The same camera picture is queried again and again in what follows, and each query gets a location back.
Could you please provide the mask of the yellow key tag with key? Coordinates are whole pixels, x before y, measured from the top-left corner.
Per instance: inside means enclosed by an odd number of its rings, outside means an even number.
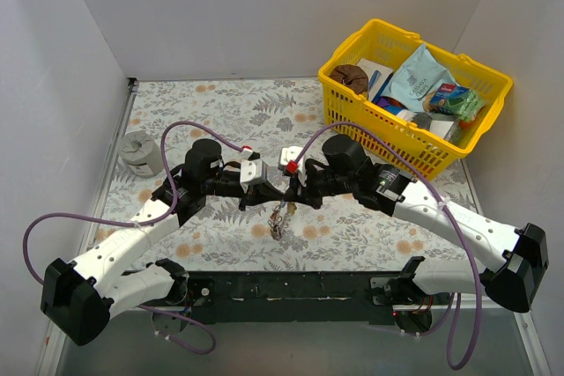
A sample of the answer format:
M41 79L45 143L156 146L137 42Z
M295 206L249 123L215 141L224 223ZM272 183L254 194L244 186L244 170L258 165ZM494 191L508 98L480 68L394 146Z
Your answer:
M293 215L295 212L297 211L297 206L295 203L289 203L287 204L287 212L290 215Z

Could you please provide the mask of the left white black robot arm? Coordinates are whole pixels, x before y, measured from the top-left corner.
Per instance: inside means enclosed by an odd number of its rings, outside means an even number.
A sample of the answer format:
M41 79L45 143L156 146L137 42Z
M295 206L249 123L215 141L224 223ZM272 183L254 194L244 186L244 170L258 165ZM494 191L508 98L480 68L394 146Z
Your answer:
M204 206L209 195L240 199L241 208L279 201L283 194L267 180L259 154L233 170L222 165L221 146L212 139L194 142L183 164L132 218L71 262L56 259L46 270L41 310L75 344L95 339L116 315L154 299L176 306L188 293L184 268L169 259L129 273L129 266L160 240L180 229Z

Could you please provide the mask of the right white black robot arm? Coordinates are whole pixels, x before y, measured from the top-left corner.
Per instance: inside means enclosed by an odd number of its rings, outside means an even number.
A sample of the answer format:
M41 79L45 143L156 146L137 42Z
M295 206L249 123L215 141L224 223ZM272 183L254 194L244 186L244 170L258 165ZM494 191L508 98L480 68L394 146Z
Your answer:
M323 144L324 162L301 148L282 149L278 168L290 178L288 202L321 207L323 198L352 195L364 207L415 224L468 247L472 261L442 262L413 256L391 279L371 283L379 304L407 305L442 293L478 293L527 313L548 268L545 232L534 224L515 228L483 217L446 198L436 200L422 182L390 164L371 160L361 144L337 134Z

